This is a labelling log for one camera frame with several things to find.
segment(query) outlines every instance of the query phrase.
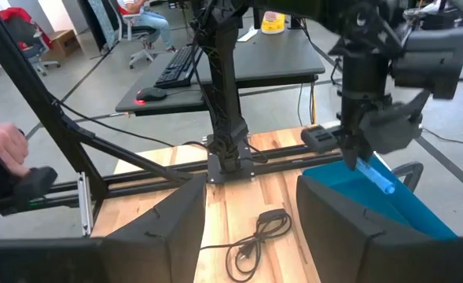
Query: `person's hand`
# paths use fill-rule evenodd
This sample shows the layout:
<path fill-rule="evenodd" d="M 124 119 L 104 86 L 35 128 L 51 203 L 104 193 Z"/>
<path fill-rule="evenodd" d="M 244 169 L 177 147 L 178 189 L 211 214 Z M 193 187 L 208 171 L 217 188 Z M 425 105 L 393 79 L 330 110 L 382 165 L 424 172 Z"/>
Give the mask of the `person's hand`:
<path fill-rule="evenodd" d="M 28 155 L 27 139 L 11 123 L 0 124 L 0 159 L 11 173 L 24 177 L 29 170 L 23 165 Z"/>

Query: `office chair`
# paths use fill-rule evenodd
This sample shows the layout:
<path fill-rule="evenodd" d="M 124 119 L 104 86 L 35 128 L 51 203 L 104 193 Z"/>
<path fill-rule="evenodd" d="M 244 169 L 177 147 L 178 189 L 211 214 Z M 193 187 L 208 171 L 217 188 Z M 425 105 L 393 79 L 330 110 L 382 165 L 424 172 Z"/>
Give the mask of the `office chair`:
<path fill-rule="evenodd" d="M 116 13 L 116 17 L 119 23 L 118 41 L 126 39 L 129 42 L 141 42 L 144 47 L 141 51 L 130 55 L 130 62 L 128 63 L 130 69 L 133 69 L 133 64 L 141 59 L 154 61 L 154 58 L 152 57 L 153 55 L 164 53 L 164 51 L 154 51 L 147 49 L 147 39 L 145 37 L 155 33 L 156 29 L 148 26 L 134 27 L 134 22 L 140 16 L 140 13 L 122 15 L 119 11 L 119 4 L 116 0 L 109 0 L 109 3 L 111 4 L 112 8 L 114 8 L 114 13 Z"/>
<path fill-rule="evenodd" d="M 41 56 L 48 53 L 50 48 L 42 40 L 42 32 L 38 31 L 34 24 L 30 24 L 20 17 L 11 17 L 4 23 L 15 42 L 25 42 L 29 46 L 28 49 L 23 50 L 23 53 L 42 76 L 47 76 L 47 66 L 60 67 L 58 61 L 41 60 Z"/>

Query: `jeans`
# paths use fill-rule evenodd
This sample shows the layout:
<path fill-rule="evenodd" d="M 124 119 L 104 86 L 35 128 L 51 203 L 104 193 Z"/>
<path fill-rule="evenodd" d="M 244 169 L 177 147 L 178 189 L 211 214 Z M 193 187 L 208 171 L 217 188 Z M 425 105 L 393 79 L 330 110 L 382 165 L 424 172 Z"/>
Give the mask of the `jeans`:
<path fill-rule="evenodd" d="M 156 32 L 149 35 L 149 42 L 155 42 L 161 35 L 165 49 L 170 49 L 174 43 L 171 41 L 170 27 L 165 17 L 154 12 L 142 12 L 140 17 L 135 21 L 134 26 L 148 26 L 156 29 Z"/>

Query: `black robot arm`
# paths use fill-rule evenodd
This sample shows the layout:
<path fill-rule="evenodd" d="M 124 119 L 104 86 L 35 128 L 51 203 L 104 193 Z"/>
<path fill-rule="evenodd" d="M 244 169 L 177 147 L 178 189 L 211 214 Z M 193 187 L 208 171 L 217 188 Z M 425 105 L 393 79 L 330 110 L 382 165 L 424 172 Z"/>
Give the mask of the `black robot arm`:
<path fill-rule="evenodd" d="M 451 99 L 463 66 L 463 6 L 458 0 L 435 13 L 401 0 L 214 0 L 196 18 L 197 43 L 209 56 L 212 88 L 204 90 L 214 137 L 209 149 L 221 170 L 239 171 L 237 143 L 248 133 L 240 113 L 233 48 L 236 22 L 249 7 L 316 20 L 341 36 L 329 55 L 343 58 L 340 126 L 305 130 L 316 152 L 339 148 L 351 170 L 374 151 L 404 149 L 421 134 L 421 110 L 430 94 Z M 396 86 L 424 89 L 408 104 L 385 93 Z"/>

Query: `wooden tabletop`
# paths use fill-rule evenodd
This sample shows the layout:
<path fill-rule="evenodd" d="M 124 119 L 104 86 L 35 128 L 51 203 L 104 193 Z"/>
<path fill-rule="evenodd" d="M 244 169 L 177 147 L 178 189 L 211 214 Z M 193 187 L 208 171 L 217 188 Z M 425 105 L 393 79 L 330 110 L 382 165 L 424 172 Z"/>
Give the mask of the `wooden tabletop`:
<path fill-rule="evenodd" d="M 300 145 L 300 131 L 301 128 L 295 128 L 253 134 L 250 143 L 259 150 Z M 194 145 L 139 154 L 163 165 L 207 159 L 206 151 Z M 115 173 L 138 170 L 138 167 L 120 161 Z M 320 282 L 299 222 L 296 182 L 300 174 L 301 170 L 283 171 L 225 185 L 207 185 L 207 210 L 201 246 L 230 244 L 251 236 L 255 232 L 255 221 L 259 214 L 285 208 L 292 216 L 292 231 L 266 241 L 259 268 L 250 282 Z M 171 192 L 173 189 L 105 200 L 92 237 L 109 235 L 148 211 Z M 235 254 L 231 253 L 231 258 L 234 259 Z M 231 282 L 226 273 L 225 257 L 226 248 L 201 251 L 194 282 Z M 253 262 L 252 259 L 244 259 L 242 264 L 246 268 L 252 266 Z M 244 278 L 235 270 L 234 264 L 230 265 L 235 277 Z"/>

